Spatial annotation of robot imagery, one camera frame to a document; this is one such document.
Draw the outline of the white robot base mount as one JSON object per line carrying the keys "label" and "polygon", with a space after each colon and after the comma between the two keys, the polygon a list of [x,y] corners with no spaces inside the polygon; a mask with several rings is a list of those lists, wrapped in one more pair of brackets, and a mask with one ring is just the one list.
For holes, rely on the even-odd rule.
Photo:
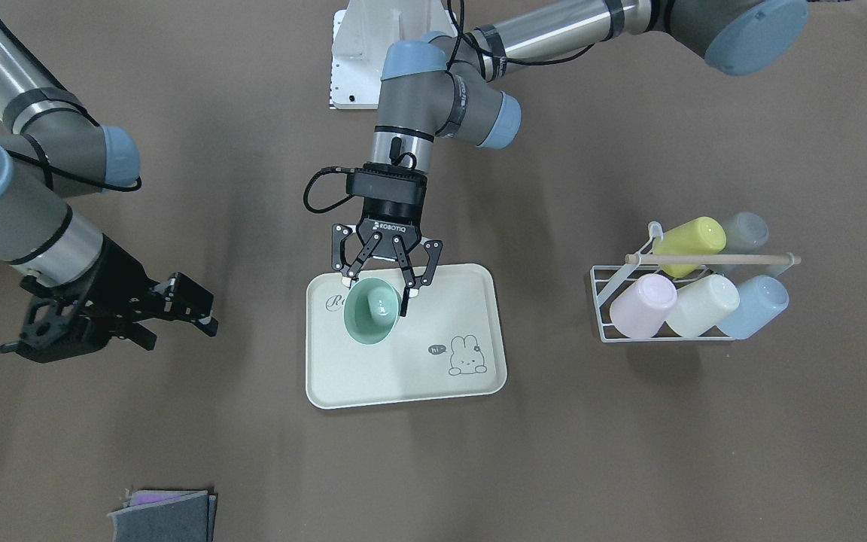
{"label": "white robot base mount", "polygon": [[388,46],[431,31],[455,35],[441,1],[350,1],[333,15],[330,107],[375,110]]}

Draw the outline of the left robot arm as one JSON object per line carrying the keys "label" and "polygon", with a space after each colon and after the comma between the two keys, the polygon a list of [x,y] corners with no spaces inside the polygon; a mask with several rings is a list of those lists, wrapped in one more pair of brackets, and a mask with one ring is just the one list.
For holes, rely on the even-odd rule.
{"label": "left robot arm", "polygon": [[521,106],[491,83],[526,66],[564,64],[625,33],[671,35],[726,75],[760,71],[796,40],[805,1],[558,1],[455,37],[430,33],[388,48],[371,158],[346,175],[349,199],[364,202],[354,226],[333,227],[331,267],[356,285],[368,260],[394,261],[402,291],[392,315],[433,284],[440,240],[421,230],[436,138],[501,150],[519,132]]}

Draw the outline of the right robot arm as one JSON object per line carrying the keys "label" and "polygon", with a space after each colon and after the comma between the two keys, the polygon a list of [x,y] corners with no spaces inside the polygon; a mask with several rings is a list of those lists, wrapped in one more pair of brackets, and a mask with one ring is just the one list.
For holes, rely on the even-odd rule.
{"label": "right robot arm", "polygon": [[0,20],[0,260],[31,293],[20,336],[0,344],[48,363],[96,352],[113,337],[151,350],[147,319],[214,336],[213,294],[182,273],[148,277],[70,196],[141,188],[130,134],[103,126]]}

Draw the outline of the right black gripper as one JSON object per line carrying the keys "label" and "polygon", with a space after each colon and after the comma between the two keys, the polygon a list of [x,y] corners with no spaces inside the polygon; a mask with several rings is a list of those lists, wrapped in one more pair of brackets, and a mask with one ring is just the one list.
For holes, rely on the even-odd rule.
{"label": "right black gripper", "polygon": [[33,297],[77,301],[83,313],[103,326],[103,348],[117,337],[154,350],[157,336],[140,324],[149,318],[192,323],[209,337],[219,330],[213,293],[179,272],[156,285],[140,262],[109,237],[102,240],[99,259],[78,280],[48,288],[26,276],[20,285]]}

